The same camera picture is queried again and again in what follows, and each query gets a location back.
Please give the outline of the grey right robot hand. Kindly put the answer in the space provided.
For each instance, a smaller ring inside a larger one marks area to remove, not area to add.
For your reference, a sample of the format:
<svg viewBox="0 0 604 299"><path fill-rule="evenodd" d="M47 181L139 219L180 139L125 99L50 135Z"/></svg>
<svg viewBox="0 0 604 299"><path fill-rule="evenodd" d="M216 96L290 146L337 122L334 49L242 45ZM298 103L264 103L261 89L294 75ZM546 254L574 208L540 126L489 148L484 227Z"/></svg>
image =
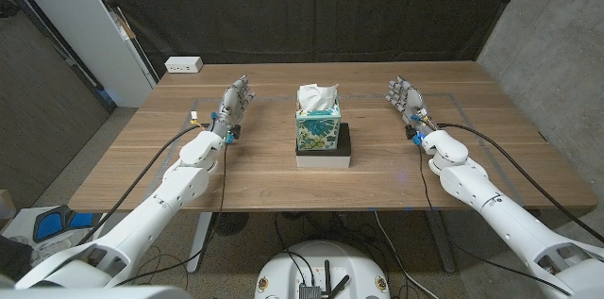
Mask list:
<svg viewBox="0 0 604 299"><path fill-rule="evenodd" d="M395 81L389 82L386 99L401 114L405 124L415 132L428 135L438 129L431 121L421 92L402 76L399 75Z"/></svg>

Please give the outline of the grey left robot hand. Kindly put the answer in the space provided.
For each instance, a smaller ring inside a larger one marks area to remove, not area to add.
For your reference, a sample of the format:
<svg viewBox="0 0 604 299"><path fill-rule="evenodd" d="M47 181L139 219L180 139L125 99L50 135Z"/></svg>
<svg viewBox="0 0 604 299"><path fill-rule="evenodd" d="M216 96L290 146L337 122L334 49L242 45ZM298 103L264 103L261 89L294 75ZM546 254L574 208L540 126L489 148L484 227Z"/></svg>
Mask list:
<svg viewBox="0 0 604 299"><path fill-rule="evenodd" d="M248 76L243 75L225 90L215 118L212 120L211 132L222 137L240 123L243 113L253 100L255 93L249 91Z"/></svg>

